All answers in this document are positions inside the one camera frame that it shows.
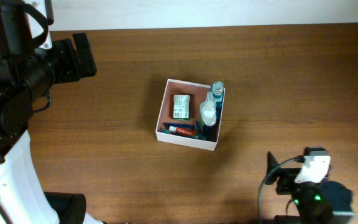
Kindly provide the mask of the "clear purple spray bottle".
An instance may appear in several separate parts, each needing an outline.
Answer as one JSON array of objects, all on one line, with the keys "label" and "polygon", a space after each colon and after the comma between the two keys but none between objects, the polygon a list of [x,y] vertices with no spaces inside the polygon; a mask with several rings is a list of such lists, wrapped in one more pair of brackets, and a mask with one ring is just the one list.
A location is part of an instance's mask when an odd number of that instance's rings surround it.
[{"label": "clear purple spray bottle", "polygon": [[206,99],[200,104],[198,123],[200,130],[207,140],[212,140],[217,122],[216,102],[211,91],[207,92]]}]

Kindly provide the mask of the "teal mouthwash bottle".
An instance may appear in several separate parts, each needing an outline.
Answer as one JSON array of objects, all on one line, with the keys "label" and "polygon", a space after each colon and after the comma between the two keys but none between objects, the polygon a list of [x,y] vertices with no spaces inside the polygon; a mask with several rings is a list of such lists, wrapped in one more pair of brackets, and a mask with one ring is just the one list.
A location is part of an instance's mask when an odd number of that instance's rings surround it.
[{"label": "teal mouthwash bottle", "polygon": [[216,115],[217,119],[220,119],[222,107],[223,107],[223,96],[224,96],[224,84],[223,82],[215,82],[211,85],[211,93],[213,99],[216,102]]}]

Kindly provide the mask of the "blue disposable razor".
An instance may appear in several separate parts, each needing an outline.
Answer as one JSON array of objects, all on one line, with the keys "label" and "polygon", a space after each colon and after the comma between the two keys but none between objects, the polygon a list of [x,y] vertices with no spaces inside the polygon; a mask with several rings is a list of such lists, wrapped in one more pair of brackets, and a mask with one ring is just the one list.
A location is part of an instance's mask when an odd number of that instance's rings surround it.
[{"label": "blue disposable razor", "polygon": [[198,132],[198,128],[195,124],[183,124],[183,123],[166,123],[164,122],[163,125],[168,129],[170,126],[176,127],[176,128],[185,128],[185,129],[191,129],[196,132]]}]

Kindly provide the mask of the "green white soap box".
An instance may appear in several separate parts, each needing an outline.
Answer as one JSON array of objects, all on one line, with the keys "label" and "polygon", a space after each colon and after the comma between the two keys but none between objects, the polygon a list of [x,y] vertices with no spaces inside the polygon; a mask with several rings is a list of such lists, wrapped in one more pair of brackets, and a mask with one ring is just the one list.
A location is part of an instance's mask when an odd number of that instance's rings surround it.
[{"label": "green white soap box", "polygon": [[189,120],[190,95],[173,96],[173,119]]}]

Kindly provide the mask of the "white toothpaste tube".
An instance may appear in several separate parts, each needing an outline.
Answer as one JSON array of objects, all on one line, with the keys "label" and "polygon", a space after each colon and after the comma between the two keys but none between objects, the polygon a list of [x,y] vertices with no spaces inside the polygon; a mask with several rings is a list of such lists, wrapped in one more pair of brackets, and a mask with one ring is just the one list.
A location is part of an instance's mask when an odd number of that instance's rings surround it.
[{"label": "white toothpaste tube", "polygon": [[192,131],[190,129],[170,126],[168,130],[170,132],[173,132],[175,134],[178,134],[178,135],[181,135],[181,136],[184,136],[184,137],[187,137],[187,138],[199,139],[199,140],[204,140],[204,141],[206,141],[208,139],[203,134],[197,133],[197,132]]}]

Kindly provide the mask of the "blue white toothbrush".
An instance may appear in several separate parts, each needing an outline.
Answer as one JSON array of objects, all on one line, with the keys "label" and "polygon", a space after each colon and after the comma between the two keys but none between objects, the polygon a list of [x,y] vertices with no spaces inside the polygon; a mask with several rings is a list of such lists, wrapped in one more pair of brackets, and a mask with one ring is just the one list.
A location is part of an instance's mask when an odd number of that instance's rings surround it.
[{"label": "blue white toothbrush", "polygon": [[164,134],[173,134],[173,135],[175,135],[174,132],[171,132],[171,131],[169,131],[168,129],[161,129],[160,132],[161,132],[161,133],[164,133]]}]

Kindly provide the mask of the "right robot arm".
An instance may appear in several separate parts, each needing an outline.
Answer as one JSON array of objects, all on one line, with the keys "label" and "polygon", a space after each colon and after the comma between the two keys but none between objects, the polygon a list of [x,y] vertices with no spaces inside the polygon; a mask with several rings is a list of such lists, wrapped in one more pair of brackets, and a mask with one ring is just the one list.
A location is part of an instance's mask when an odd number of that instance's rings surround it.
[{"label": "right robot arm", "polygon": [[354,212],[350,189],[328,179],[331,156],[322,147],[306,147],[304,153],[278,163],[267,153],[267,172],[258,192],[258,220],[262,223],[262,189],[276,184],[276,194],[289,195],[298,215],[276,215],[271,223],[349,223]]}]

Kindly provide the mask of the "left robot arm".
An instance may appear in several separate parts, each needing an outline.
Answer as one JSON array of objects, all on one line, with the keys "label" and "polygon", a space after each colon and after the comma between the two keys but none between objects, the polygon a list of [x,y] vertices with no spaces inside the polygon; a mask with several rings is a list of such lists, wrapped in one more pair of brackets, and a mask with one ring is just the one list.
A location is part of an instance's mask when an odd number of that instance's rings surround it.
[{"label": "left robot arm", "polygon": [[83,194],[46,192],[30,155],[29,120],[55,84],[96,74],[84,33],[52,40],[50,1],[0,1],[0,223],[94,223]]}]

